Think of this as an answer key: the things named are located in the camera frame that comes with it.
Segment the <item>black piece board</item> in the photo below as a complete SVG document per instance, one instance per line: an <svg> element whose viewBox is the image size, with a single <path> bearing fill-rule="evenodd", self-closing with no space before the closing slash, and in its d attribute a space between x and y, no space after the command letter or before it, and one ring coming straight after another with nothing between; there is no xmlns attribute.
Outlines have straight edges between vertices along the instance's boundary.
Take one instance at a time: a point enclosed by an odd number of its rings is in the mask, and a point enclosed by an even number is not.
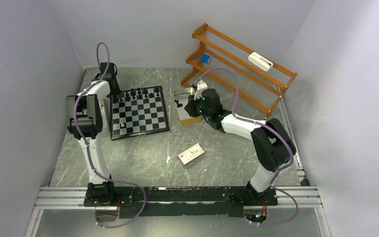
<svg viewBox="0 0 379 237"><path fill-rule="evenodd" d="M135 99L136 91L134 89L131 89L131 96L133 99Z"/></svg>
<svg viewBox="0 0 379 237"><path fill-rule="evenodd" d="M137 88L137 99L142 99L142 90Z"/></svg>

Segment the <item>black piece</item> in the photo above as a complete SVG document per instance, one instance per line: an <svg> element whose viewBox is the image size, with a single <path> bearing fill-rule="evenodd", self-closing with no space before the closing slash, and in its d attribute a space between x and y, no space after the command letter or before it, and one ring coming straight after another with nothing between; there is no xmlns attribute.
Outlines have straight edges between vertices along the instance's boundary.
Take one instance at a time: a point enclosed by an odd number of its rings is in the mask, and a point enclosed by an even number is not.
<svg viewBox="0 0 379 237"><path fill-rule="evenodd" d="M130 100L131 100L130 92L127 92L125 96L125 101L130 101Z"/></svg>

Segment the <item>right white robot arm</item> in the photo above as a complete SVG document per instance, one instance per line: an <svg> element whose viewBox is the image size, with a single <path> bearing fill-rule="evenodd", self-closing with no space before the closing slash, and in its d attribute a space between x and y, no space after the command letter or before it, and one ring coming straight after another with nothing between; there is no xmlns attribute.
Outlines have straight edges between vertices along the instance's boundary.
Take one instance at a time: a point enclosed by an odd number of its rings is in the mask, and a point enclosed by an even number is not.
<svg viewBox="0 0 379 237"><path fill-rule="evenodd" d="M251 204L264 200L278 173L294 161L296 147L280 120L253 120L226 110L215 89L206 89L199 98L190 95L184 109L190 117L203 117L214 130L252 141L259 166L247 184Z"/></svg>

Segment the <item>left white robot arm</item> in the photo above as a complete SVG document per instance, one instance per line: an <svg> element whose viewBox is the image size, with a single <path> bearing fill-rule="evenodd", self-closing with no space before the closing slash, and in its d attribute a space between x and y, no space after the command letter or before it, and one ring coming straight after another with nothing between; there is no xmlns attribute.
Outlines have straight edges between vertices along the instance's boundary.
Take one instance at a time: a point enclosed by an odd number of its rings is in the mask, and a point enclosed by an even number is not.
<svg viewBox="0 0 379 237"><path fill-rule="evenodd" d="M86 198L111 205L117 191L103 157L101 136L109 131L109 100L119 95L114 63L100 63L100 73L82 93L66 97L67 129L80 144L89 171Z"/></svg>

